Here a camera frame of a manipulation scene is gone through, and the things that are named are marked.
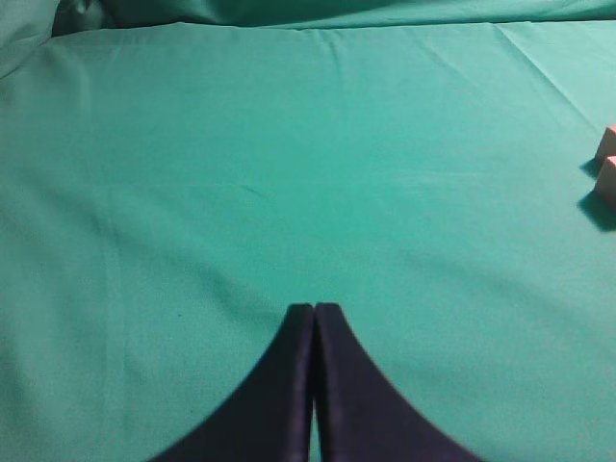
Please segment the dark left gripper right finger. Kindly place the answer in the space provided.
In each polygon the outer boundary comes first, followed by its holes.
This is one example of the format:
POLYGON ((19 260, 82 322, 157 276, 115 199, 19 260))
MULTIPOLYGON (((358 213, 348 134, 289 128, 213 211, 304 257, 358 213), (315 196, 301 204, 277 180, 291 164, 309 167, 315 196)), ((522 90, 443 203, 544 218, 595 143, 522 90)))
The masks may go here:
POLYGON ((314 397, 323 461, 477 461, 419 413, 363 349, 340 305, 315 308, 314 397))

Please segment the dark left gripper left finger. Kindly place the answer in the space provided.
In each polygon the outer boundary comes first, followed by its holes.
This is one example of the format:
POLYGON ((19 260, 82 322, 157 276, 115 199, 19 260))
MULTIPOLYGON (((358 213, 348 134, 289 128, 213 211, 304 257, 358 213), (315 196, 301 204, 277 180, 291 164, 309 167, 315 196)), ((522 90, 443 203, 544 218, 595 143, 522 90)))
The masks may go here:
POLYGON ((263 356, 224 403, 155 461, 307 461, 314 308, 294 304, 263 356))

